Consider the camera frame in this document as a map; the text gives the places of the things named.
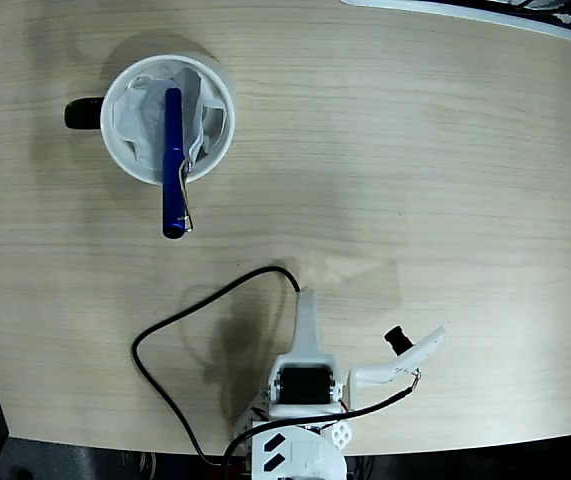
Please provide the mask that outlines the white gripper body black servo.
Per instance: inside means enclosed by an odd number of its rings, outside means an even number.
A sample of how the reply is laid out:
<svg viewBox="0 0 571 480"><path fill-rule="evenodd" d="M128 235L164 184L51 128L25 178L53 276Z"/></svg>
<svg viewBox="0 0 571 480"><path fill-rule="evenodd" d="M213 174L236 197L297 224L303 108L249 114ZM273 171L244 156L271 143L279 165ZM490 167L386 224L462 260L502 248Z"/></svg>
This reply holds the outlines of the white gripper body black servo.
<svg viewBox="0 0 571 480"><path fill-rule="evenodd" d="M343 386L340 369L332 355L281 354L269 374L269 417L342 413Z"/></svg>

